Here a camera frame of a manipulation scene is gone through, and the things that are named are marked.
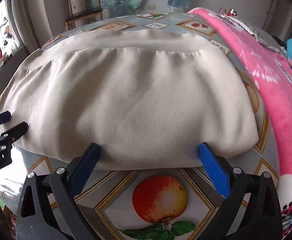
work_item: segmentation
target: table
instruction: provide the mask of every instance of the table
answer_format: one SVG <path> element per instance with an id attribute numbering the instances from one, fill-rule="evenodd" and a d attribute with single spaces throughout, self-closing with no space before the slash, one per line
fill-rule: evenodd
<path id="1" fill-rule="evenodd" d="M 255 96 L 253 109 L 260 135 L 260 141 L 254 148 L 241 155 L 230 158 L 228 161 L 231 166 L 239 166 L 246 173 L 260 175 L 263 171 L 268 171 L 271 173 L 275 184 L 277 184 L 279 166 L 276 143 L 262 99 L 258 92 L 254 90 L 254 84 L 244 66 L 236 55 L 232 53 L 225 41 L 205 22 L 205 20 L 196 14 L 189 13 L 153 13 L 116 17 L 90 23 L 60 34 L 49 40 L 42 49 L 47 50 L 68 37 L 100 28 L 118 31 L 155 29 L 177 34 L 193 33 L 208 39 L 212 44 L 219 47 L 237 69 L 247 91 L 252 91 Z M 42 175 L 53 173 L 58 167 L 67 166 L 66 163 L 59 160 L 27 152 L 16 145 L 12 149 L 12 159 L 13 163 L 11 165 L 0 170 L 0 197 L 3 198 L 5 204 L 13 213 L 17 211 L 20 192 L 28 172 L 34 171 L 38 175 Z M 215 208 L 219 207 L 223 201 L 223 198 L 218 195 L 212 187 L 202 167 L 146 171 L 94 170 L 82 194 L 77 196 L 75 201 L 80 205 L 82 213 L 89 221 L 97 221 L 95 229 L 101 233 L 105 239 L 114 238 L 115 236 L 116 239 L 120 239 L 119 232 L 116 231 L 114 227 L 121 225 L 122 218 L 116 215 L 116 210 L 124 208 L 125 210 L 121 210 L 122 212 L 130 212 L 129 210 L 132 208 L 131 205 L 127 204 L 128 202 L 125 202 L 123 197 L 121 197 L 127 196 L 127 192 L 131 190 L 128 181 L 138 181 L 140 178 L 149 177 L 150 175 L 156 176 L 158 174 L 165 174 L 177 178 L 185 185 L 190 199 L 188 205 L 192 205 L 192 208 L 187 209 L 190 210 L 187 211 L 189 212 L 188 215 L 192 215 L 192 210 L 199 212 L 196 208 L 199 208 L 201 211 L 200 213 L 203 214 L 202 217 L 198 217 L 199 220 L 196 221 L 196 230 L 199 232 L 213 217 L 213 214 L 216 212 Z M 116 194 L 112 193 L 114 188 L 118 189 Z M 106 196 L 110 195 L 112 196 L 111 200 L 106 198 Z M 67 226 L 63 224 L 62 215 L 57 207 L 54 196 L 51 194 L 48 198 L 54 215 L 60 223 L 61 229 L 66 233 L 69 232 Z M 237 221 L 241 220 L 241 216 L 243 216 L 247 207 L 248 200 L 249 195 L 246 195 L 239 209 L 239 218 Z M 238 225 L 239 223 L 234 223 L 231 231 L 234 232 Z"/>

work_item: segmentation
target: metal screw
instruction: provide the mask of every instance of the metal screw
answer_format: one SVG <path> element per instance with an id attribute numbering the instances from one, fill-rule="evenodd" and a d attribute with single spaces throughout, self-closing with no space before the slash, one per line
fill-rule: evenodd
<path id="1" fill-rule="evenodd" d="M 28 173 L 28 174 L 27 174 L 27 178 L 29 178 L 29 179 L 30 179 L 30 178 L 34 177 L 34 175 L 35 175 L 35 173 L 33 173 L 33 172 L 30 172 L 30 173 Z"/>
<path id="2" fill-rule="evenodd" d="M 241 174 L 241 173 L 242 173 L 242 170 L 241 170 L 239 167 L 235 167 L 235 168 L 233 168 L 233 171 L 234 171 L 236 174 Z"/>
<path id="3" fill-rule="evenodd" d="M 266 178 L 270 178 L 270 173 L 268 171 L 264 171 L 263 172 L 263 175 L 266 177 Z"/>
<path id="4" fill-rule="evenodd" d="M 64 173 L 64 171 L 65 171 L 65 168 L 60 167 L 60 168 L 57 169 L 56 173 L 57 174 L 62 174 L 62 173 Z"/>

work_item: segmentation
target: blue gripper pad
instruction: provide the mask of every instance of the blue gripper pad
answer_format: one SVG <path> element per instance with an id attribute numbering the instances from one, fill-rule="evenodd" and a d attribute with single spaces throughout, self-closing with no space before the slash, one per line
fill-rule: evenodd
<path id="1" fill-rule="evenodd" d="M 230 194 L 229 177 L 215 158 L 215 153 L 206 142 L 198 147 L 198 157 L 203 164 L 218 194 L 227 198 Z"/>
<path id="2" fill-rule="evenodd" d="M 101 148 L 95 143 L 91 143 L 84 154 L 81 157 L 78 157 L 80 162 L 77 163 L 76 169 L 69 178 L 70 189 L 68 194 L 71 197 L 82 192 L 100 157 Z"/>

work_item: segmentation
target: red flower print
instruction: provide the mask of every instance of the red flower print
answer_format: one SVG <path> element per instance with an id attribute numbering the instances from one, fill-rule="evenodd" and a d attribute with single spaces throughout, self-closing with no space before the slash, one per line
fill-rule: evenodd
<path id="1" fill-rule="evenodd" d="M 209 28 L 207 25 L 202 24 L 202 23 L 192 23 L 191 26 L 193 26 L 194 28 L 205 28 L 205 29 Z"/>
<path id="2" fill-rule="evenodd" d="M 194 28 L 199 28 L 200 24 L 199 23 L 192 23 L 191 26 L 193 26 Z"/>

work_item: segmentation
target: plastic bag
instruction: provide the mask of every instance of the plastic bag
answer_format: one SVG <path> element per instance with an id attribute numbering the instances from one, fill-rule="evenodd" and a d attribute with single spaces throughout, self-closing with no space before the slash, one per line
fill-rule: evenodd
<path id="1" fill-rule="evenodd" d="M 110 18 L 132 15 L 135 10 L 132 9 L 126 2 L 120 3 L 118 0 L 116 4 L 108 8 L 108 15 Z"/>

